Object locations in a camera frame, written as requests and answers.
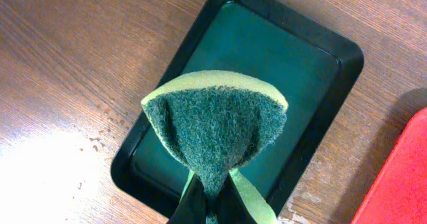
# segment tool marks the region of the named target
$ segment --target tray rim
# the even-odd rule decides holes
[[[157,87],[181,74],[216,14],[226,3],[242,5],[297,38],[329,53],[335,58],[339,67],[325,97],[266,196],[266,201],[275,214],[279,215],[362,72],[364,57],[357,44],[276,0],[207,0]],[[149,122],[142,111],[113,159],[111,177],[122,191],[149,205],[162,215],[171,217],[178,206],[180,193],[156,183],[148,176],[143,181],[131,172],[131,157],[148,127]]]

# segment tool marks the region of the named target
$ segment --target red object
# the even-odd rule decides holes
[[[427,223],[427,108],[405,127],[352,224]]]

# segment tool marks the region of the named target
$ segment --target black tray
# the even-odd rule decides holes
[[[283,134],[240,170],[280,213],[363,68],[353,42],[274,0],[207,0],[159,85],[222,69],[276,86],[289,103]],[[111,166],[114,183],[170,217],[188,170],[161,146],[143,112]]]

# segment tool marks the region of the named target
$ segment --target kitchen sponge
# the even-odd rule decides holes
[[[230,169],[272,144],[288,103],[272,85],[231,71],[182,75],[141,101],[163,146],[215,199]]]

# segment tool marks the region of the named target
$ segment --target wooden table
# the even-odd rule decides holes
[[[109,167],[204,1],[0,0],[0,223],[167,221]],[[427,0],[279,1],[364,52],[280,218],[348,223],[427,106]]]

